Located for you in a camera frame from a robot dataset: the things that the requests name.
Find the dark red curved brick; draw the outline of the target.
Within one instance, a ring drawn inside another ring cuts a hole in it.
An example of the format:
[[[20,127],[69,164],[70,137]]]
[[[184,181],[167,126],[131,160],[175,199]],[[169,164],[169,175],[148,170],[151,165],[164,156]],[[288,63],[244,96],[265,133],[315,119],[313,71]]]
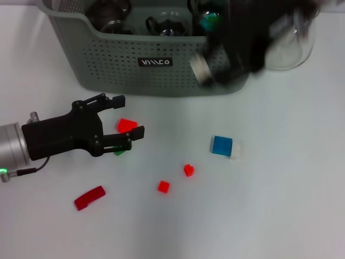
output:
[[[105,194],[106,192],[102,186],[95,187],[94,189],[88,191],[87,193],[74,200],[74,205],[77,211],[83,210],[92,202],[105,196]]]

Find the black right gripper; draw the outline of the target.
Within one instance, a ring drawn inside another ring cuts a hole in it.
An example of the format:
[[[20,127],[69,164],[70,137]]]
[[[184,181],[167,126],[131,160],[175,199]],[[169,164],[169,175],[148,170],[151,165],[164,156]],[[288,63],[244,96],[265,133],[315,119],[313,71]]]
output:
[[[223,45],[208,44],[207,87],[228,87],[265,65],[269,47],[293,27],[303,32],[318,9],[316,0],[228,0]]]

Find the glass carafe with black lid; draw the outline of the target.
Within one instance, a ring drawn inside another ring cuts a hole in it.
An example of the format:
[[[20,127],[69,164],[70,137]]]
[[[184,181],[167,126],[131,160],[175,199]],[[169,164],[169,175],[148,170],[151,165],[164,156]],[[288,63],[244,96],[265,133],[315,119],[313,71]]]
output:
[[[266,68],[290,70],[303,64],[311,55],[315,34],[314,19],[307,23],[303,33],[296,26],[292,27],[266,52]]]

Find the black round teapot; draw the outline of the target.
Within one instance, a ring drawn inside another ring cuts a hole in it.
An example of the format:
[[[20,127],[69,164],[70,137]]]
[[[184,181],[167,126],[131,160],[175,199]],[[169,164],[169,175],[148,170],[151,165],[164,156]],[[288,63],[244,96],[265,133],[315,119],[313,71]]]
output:
[[[85,15],[95,28],[100,28],[112,21],[125,20],[131,10],[130,0],[96,0]]]

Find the teal square toy plate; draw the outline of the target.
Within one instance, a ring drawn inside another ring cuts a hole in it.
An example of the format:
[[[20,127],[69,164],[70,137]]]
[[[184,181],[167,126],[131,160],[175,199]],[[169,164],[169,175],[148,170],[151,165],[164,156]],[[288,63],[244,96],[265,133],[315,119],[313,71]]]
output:
[[[215,30],[216,27],[216,23],[208,23],[205,19],[205,17],[203,17],[200,21],[199,21],[200,26],[206,31],[206,32],[212,32]]]

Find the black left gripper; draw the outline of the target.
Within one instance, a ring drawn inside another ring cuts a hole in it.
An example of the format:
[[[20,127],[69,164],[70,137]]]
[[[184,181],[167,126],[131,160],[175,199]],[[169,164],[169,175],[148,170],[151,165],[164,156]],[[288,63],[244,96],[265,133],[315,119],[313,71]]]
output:
[[[93,157],[105,153],[129,151],[132,142],[143,139],[144,126],[129,132],[103,135],[98,112],[125,107],[125,96],[110,99],[104,93],[84,101],[75,101],[69,113],[22,126],[29,157],[39,160],[74,149]]]

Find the grey perforated storage bin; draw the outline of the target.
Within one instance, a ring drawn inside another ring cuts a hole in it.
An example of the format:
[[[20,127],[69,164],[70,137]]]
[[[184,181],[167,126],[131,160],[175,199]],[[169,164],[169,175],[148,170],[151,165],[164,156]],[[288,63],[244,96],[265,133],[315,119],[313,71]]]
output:
[[[239,91],[248,76],[228,84],[199,85],[190,58],[206,48],[205,37],[153,36],[150,16],[176,12],[188,21],[187,0],[130,0],[125,23],[132,35],[98,31],[86,16],[96,0],[36,0],[54,29],[80,85],[93,91],[143,96],[186,97]]]

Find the orange wedge toy block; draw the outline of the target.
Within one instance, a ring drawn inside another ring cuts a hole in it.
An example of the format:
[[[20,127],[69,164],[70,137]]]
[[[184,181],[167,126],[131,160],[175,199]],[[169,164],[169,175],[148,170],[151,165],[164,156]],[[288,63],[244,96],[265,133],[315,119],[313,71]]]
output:
[[[138,123],[136,121],[121,118],[116,126],[116,129],[118,133],[126,133],[130,132],[136,127],[138,127]]]

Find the blue square toy plate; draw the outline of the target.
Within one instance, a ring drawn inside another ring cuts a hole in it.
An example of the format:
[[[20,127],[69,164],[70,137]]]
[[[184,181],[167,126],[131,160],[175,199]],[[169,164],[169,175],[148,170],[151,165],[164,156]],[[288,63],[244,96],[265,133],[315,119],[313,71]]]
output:
[[[221,136],[213,136],[211,141],[211,153],[226,156],[228,158],[232,155],[233,139]]]

